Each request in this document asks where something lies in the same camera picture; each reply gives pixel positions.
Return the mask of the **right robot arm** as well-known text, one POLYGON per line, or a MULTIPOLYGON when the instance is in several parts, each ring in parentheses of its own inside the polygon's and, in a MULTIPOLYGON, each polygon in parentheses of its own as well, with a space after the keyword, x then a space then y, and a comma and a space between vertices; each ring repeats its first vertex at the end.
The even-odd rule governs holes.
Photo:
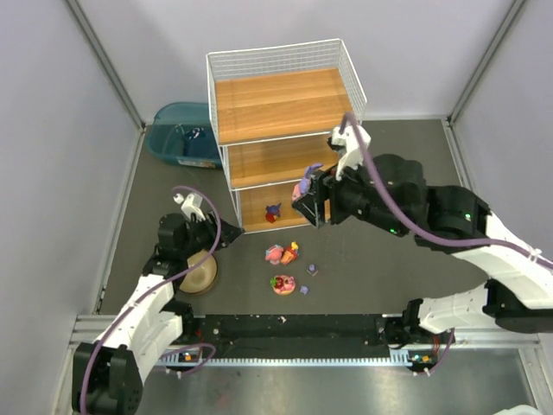
MULTIPOLYGON (((418 246, 467 261, 487 275, 485 283, 471 290, 416 298, 408 302, 401 316, 382 317, 378 327, 383 343, 403 347, 461 327, 551 333, 551 267, 523 246, 479 196, 461 186, 427 185, 423 166, 414 160, 384 154, 373 162, 391 198, 422 230, 442 239, 477 239, 481 243, 443 246, 416 235, 418 246), (516 252, 508 243, 523 248, 516 252)), ((314 227, 338 225, 354 217, 394 236, 410 232, 385 205, 364 167, 347 167, 340 179, 334 168, 308 167, 294 187, 291 206, 314 227)))

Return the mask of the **purple bunny pink donut toy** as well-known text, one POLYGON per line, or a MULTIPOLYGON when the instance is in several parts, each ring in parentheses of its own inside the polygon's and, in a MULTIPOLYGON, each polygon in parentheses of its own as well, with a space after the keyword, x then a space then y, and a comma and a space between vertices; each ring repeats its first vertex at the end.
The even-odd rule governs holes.
POLYGON ((305 170, 302 179, 294 186, 292 201, 296 201, 305 195, 310 187, 311 175, 323 166, 322 163, 309 165, 305 170))

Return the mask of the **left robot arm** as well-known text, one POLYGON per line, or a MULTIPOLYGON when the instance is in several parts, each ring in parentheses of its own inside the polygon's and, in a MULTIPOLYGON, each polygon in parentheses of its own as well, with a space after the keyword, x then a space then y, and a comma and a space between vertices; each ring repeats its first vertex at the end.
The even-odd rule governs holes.
POLYGON ((189 304, 175 300, 188 261, 208 260, 243 234, 210 212, 204 219, 168 214, 159 221, 158 241, 130 299, 93 341, 73 356, 72 408, 80 414, 134 414, 151 370, 168 346, 182 337, 192 317, 189 304))

